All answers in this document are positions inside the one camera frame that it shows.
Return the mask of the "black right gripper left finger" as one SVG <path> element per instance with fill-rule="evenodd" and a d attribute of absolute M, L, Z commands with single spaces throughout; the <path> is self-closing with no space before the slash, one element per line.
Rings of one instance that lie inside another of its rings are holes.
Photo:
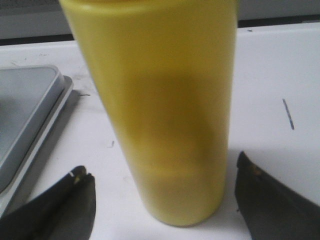
<path fill-rule="evenodd" d="M 77 166 L 0 219 L 2 240 L 88 240 L 96 216 L 95 178 Z"/>

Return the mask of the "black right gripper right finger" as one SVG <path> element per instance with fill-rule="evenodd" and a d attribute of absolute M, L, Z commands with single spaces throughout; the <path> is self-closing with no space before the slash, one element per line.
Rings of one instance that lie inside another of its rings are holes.
<path fill-rule="evenodd" d="M 320 207 L 254 164 L 237 159 L 235 198 L 253 240 L 318 240 Z"/>

